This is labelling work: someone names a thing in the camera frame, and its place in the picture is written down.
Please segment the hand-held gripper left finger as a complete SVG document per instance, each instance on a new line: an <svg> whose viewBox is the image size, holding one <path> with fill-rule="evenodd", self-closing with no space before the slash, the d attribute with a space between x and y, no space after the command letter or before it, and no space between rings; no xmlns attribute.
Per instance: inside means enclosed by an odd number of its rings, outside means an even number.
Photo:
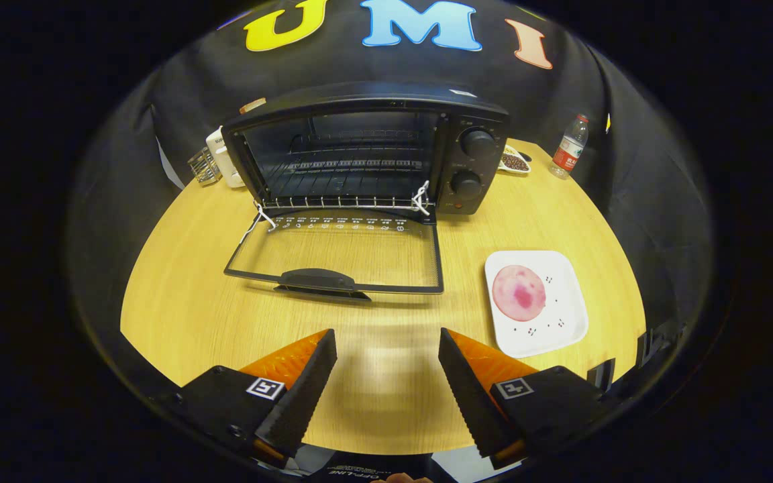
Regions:
<svg viewBox="0 0 773 483"><path fill-rule="evenodd" d="M241 458L285 464L304 434L338 359L331 328L234 370L215 365L160 406L211 443Z"/></svg>

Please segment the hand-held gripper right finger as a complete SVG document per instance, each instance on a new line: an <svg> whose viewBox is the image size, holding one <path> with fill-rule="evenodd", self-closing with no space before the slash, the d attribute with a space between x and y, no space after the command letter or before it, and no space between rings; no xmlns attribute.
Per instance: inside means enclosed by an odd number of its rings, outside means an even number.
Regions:
<svg viewBox="0 0 773 483"><path fill-rule="evenodd" d="M534 369L448 328L437 356L476 449L497 470L570 449L619 406L562 365Z"/></svg>

